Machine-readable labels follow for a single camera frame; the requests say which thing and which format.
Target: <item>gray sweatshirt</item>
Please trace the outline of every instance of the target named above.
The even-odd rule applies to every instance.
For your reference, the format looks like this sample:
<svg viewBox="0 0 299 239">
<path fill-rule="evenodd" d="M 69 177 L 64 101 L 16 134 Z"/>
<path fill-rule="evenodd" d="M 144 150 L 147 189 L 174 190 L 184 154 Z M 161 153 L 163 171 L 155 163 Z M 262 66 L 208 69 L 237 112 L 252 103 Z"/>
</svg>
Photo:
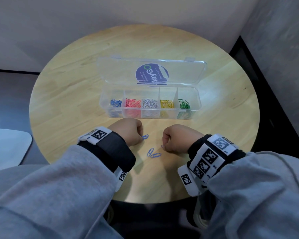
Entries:
<svg viewBox="0 0 299 239">
<path fill-rule="evenodd" d="M 219 202 L 205 238 L 299 238 L 299 181 L 263 163 L 281 158 L 247 153 L 208 181 Z M 71 146 L 0 196 L 0 238 L 121 238 L 103 218 L 115 187 L 96 156 Z"/>
</svg>

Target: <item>clear plastic box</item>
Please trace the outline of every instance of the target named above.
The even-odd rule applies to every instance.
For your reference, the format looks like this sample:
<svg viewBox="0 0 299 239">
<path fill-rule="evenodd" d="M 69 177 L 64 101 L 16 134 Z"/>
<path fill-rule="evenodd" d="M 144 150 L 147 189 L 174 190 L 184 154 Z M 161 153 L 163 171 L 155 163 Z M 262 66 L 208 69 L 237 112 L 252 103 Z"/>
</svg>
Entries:
<svg viewBox="0 0 299 239">
<path fill-rule="evenodd" d="M 201 108 L 195 85 L 202 79 L 207 64 L 204 61 L 99 58 L 98 71 L 106 84 L 102 88 L 100 106 L 109 117 L 191 119 Z M 138 101 L 137 107 L 128 107 L 126 101 Z M 151 99 L 148 107 L 144 99 Z M 161 100 L 173 102 L 173 108 L 162 108 Z M 188 102 L 190 109 L 181 108 Z"/>
</svg>

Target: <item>hand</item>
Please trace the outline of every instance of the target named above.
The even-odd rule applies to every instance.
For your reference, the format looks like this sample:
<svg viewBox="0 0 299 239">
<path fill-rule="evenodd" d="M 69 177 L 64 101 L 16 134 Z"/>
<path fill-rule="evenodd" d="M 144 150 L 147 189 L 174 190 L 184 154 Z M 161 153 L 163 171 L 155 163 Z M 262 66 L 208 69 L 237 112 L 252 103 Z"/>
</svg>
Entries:
<svg viewBox="0 0 299 239">
<path fill-rule="evenodd" d="M 140 120 L 134 118 L 123 118 L 108 127 L 119 134 L 130 147 L 143 141 L 143 125 Z"/>
<path fill-rule="evenodd" d="M 192 128 L 175 124 L 163 132 L 163 150 L 172 153 L 187 153 L 190 146 L 204 135 Z"/>
</svg>

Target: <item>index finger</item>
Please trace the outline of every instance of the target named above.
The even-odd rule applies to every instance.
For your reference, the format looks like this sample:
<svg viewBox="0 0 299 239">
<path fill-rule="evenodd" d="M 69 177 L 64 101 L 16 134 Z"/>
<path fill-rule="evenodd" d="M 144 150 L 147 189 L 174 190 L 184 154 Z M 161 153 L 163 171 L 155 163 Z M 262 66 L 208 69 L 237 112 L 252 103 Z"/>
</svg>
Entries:
<svg viewBox="0 0 299 239">
<path fill-rule="evenodd" d="M 141 136 L 143 136 L 143 124 L 140 120 L 135 119 L 136 120 L 136 128 L 137 128 L 137 133 Z"/>
<path fill-rule="evenodd" d="M 163 145 L 167 144 L 169 139 L 171 138 L 170 132 L 171 132 L 170 126 L 165 128 L 165 130 L 163 131 Z"/>
</svg>

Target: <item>wood grain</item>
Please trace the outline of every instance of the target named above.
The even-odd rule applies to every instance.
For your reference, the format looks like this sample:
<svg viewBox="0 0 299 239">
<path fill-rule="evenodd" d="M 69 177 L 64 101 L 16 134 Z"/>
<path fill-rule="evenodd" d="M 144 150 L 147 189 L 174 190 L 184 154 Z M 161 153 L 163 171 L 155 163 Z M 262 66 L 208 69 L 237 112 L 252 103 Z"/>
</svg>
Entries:
<svg viewBox="0 0 299 239">
<path fill-rule="evenodd" d="M 164 128 L 184 124 L 204 134 L 220 133 L 249 151 L 259 126 L 255 90 L 243 69 L 215 44 L 189 32 L 161 25 L 117 26 L 85 36 L 61 50 L 41 72 L 30 100 L 33 136 L 45 158 L 56 161 L 77 137 L 96 126 L 109 126 L 99 107 L 101 88 L 96 59 L 122 57 L 206 61 L 207 72 L 197 88 L 202 109 L 192 120 L 141 119 L 149 138 L 132 147 L 136 164 L 126 176 L 115 200 L 162 203 L 188 197 L 177 174 L 188 156 L 161 149 Z M 148 150 L 162 153 L 149 158 Z"/>
</svg>

